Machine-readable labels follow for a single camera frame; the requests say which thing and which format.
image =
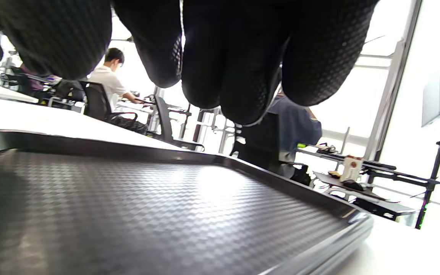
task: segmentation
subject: black office chair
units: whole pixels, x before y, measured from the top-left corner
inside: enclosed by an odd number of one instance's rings
[[[60,99],[84,101],[84,89],[79,81],[63,79],[54,86],[54,89],[55,96]]]
[[[100,83],[80,81],[84,93],[86,94],[87,105],[84,108],[84,115],[90,116],[94,119],[108,122],[118,127],[145,134],[147,125],[136,121],[138,115],[133,112],[112,112],[110,102],[105,92],[105,88]],[[133,120],[129,118],[120,117],[126,113],[133,114]]]
[[[24,75],[24,71],[16,66],[10,66],[11,74],[6,74],[9,86],[18,86],[17,92],[35,97],[39,100],[37,104],[41,104],[45,96],[42,91],[34,91],[30,79]]]
[[[159,136],[159,139],[177,146],[185,146],[190,150],[194,150],[197,146],[199,146],[202,148],[202,151],[204,151],[205,147],[201,143],[184,141],[182,139],[175,139],[173,137],[173,128],[171,127],[171,119],[169,118],[169,108],[162,97],[155,96],[154,98],[155,105],[157,106],[157,113],[159,114],[161,128],[161,135]]]
[[[234,147],[230,155],[238,152],[237,158],[257,167],[278,173],[279,161],[278,115],[267,113],[259,124],[250,127],[235,127]]]
[[[301,169],[290,162],[279,159],[279,120],[278,115],[267,113],[259,124],[250,127],[235,127],[235,141],[230,155],[238,152],[237,158],[257,167],[286,176],[294,181],[310,184],[308,166],[302,163]]]

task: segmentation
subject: gloved hand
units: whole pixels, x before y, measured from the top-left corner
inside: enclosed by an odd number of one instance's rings
[[[0,0],[0,30],[37,73],[87,74],[111,36],[110,5],[133,35],[150,79],[182,79],[200,108],[259,121],[283,64],[283,90],[303,106],[335,94],[356,62],[378,0]]]

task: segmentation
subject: man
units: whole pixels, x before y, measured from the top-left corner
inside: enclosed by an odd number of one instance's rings
[[[322,137],[322,124],[310,108],[289,100],[280,87],[278,95],[269,108],[279,118],[280,153],[294,160],[298,143],[316,145]]]
[[[33,73],[31,70],[29,70],[25,64],[21,64],[20,69],[27,74],[31,74],[31,75],[35,75],[35,73]],[[44,90],[44,85],[42,84],[42,82],[38,82],[37,80],[31,79],[29,78],[30,81],[30,85],[33,91],[38,91],[41,92]]]
[[[124,62],[125,56],[121,50],[117,48],[108,49],[105,54],[105,63],[103,63],[103,66],[96,68],[88,79],[89,82],[100,83],[103,85],[112,112],[115,111],[120,97],[124,97],[132,103],[141,103],[122,85],[115,74],[116,70],[120,68]]]

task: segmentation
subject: monitor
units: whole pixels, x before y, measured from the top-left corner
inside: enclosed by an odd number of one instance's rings
[[[440,117],[440,67],[429,78],[424,87],[422,100],[422,127]]]

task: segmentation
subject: tray rim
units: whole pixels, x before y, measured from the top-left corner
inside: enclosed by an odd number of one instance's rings
[[[256,179],[258,179],[262,184],[263,181],[267,180],[276,180],[280,183],[288,183],[289,186],[292,186],[293,188],[302,188],[300,190],[304,190],[300,193],[309,193],[311,192],[311,195],[314,197],[321,198],[321,200],[327,200],[327,202],[330,202],[330,204],[333,205],[339,205],[347,207],[348,209],[351,209],[350,211],[341,212],[340,219],[347,221],[348,226],[342,229],[341,231],[337,232],[334,235],[328,236],[326,239],[324,239],[322,242],[318,243],[317,245],[313,247],[309,247],[304,252],[301,252],[297,256],[286,260],[285,262],[281,262],[278,265],[265,270],[260,275],[286,275],[286,274],[312,274],[313,272],[319,273],[320,270],[323,269],[324,262],[327,262],[332,257],[337,256],[337,258],[340,258],[340,261],[344,261],[344,259],[349,256],[350,254],[347,253],[340,253],[339,251],[330,251],[331,247],[335,244],[341,245],[341,240],[344,240],[344,248],[343,250],[349,251],[353,249],[349,249],[349,247],[355,247],[360,245],[364,239],[366,239],[373,226],[373,220],[372,217],[368,212],[365,210],[355,206],[351,205],[348,202],[338,200],[336,198],[333,198],[332,196],[328,196],[326,194],[317,193],[313,191],[311,188],[308,188],[307,186],[304,186],[300,183],[297,183],[295,181],[286,179],[282,176],[279,176],[277,174],[274,174],[272,172],[269,172],[267,170],[261,169],[259,167],[255,167],[252,164],[249,164],[247,162],[244,162],[243,160],[238,160],[236,158],[232,158],[228,155],[220,155],[220,154],[210,154],[210,153],[200,153],[200,152],[192,152],[192,151],[184,151],[184,150],[173,150],[173,149],[164,149],[164,148],[155,148],[155,147],[149,147],[149,146],[135,146],[130,144],[124,144],[124,143],[115,143],[115,142],[109,142],[109,141],[100,141],[95,139],[80,139],[75,137],[68,137],[68,136],[56,136],[56,135],[50,135],[50,134],[43,134],[43,133],[36,133],[36,132],[30,132],[30,131],[15,131],[15,130],[0,130],[0,151],[6,151],[11,149],[21,150],[23,152],[34,152],[34,153],[46,153],[46,154],[58,154],[58,155],[80,155],[80,156],[89,156],[89,157],[101,157],[101,158],[115,158],[117,155],[114,155],[113,152],[108,155],[100,154],[101,151],[93,151],[91,152],[92,155],[86,155],[83,154],[86,150],[82,149],[80,151],[76,151],[73,153],[69,152],[63,152],[62,150],[56,150],[56,146],[51,148],[45,148],[42,149],[42,151],[35,150],[35,147],[42,146],[45,144],[27,144],[28,140],[19,140],[19,141],[10,141],[10,138],[40,138],[40,139],[49,139],[49,140],[56,140],[59,141],[65,141],[65,142],[85,142],[85,143],[95,143],[96,145],[104,146],[108,144],[108,146],[116,146],[116,147],[123,147],[123,148],[135,148],[135,150],[149,150],[153,153],[162,152],[166,154],[173,154],[175,155],[175,159],[173,160],[166,160],[166,161],[156,161],[156,162],[164,162],[164,163],[183,163],[183,164],[203,164],[203,165],[220,165],[222,167],[234,169],[238,172],[250,175]],[[204,163],[204,162],[198,162],[192,160],[195,156],[200,155],[201,158],[208,158],[210,162]],[[130,156],[130,155],[120,155],[120,158],[117,158],[117,160],[124,160],[122,157],[125,157],[127,161],[140,161],[146,159],[146,156]],[[256,173],[262,174],[263,176],[267,176],[268,179],[261,179],[259,176],[253,175],[252,171],[255,171]],[[313,200],[310,202],[307,202],[311,205],[317,205],[318,207],[321,207],[320,204],[314,203]],[[328,210],[330,214],[333,214],[334,216],[338,216],[335,214],[332,210]]]

